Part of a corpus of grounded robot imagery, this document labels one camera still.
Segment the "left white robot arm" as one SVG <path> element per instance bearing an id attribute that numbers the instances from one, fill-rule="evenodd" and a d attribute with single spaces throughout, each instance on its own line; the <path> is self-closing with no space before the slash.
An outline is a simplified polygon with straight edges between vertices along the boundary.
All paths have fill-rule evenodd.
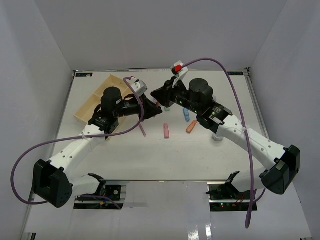
<path id="1" fill-rule="evenodd" d="M 81 133 L 60 153 L 49 160 L 38 160 L 33 168 L 32 191 L 56 208 L 64 206 L 73 196 L 92 196 L 99 200 L 106 195 L 106 180 L 89 173 L 72 179 L 72 172 L 98 145 L 119 126 L 119 118 L 137 115 L 148 120 L 162 114 L 162 109 L 145 94 L 122 97 L 117 87 L 104 90 L 100 104 Z"/>

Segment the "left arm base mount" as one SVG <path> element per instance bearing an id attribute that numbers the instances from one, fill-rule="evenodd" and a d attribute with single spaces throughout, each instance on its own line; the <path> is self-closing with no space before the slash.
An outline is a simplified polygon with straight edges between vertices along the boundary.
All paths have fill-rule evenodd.
<path id="1" fill-rule="evenodd" d="M 76 210 L 121 210 L 124 200 L 121 198 L 122 185 L 107 184 L 101 176 L 89 173 L 88 177 L 98 183 L 94 193 L 84 193 L 75 198 L 73 208 Z"/>

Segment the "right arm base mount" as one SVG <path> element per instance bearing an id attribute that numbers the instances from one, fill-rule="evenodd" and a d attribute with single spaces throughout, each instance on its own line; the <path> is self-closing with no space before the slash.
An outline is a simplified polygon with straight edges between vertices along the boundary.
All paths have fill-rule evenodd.
<path id="1" fill-rule="evenodd" d="M 214 212 L 247 212 L 250 205 L 251 191 L 238 191 L 233 185 L 239 171 L 230 174 L 223 183 L 208 183 L 205 193 L 209 198 L 209 207 Z"/>

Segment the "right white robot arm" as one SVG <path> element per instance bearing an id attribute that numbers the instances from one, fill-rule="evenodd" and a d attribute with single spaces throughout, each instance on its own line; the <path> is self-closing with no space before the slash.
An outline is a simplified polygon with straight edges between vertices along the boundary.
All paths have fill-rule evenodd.
<path id="1" fill-rule="evenodd" d="M 164 86 L 152 91 L 151 96 L 164 107 L 177 104 L 195 113 L 201 126 L 251 153 L 265 169 L 254 178 L 240 171 L 232 173 L 225 183 L 226 195 L 236 200 L 251 189 L 268 189 L 283 195 L 300 170 L 301 151 L 294 145 L 277 144 L 244 127 L 236 115 L 214 101 L 214 90 L 205 79 L 195 78 L 189 87 L 181 80 L 177 85 L 173 83 L 173 80 L 167 80 Z"/>

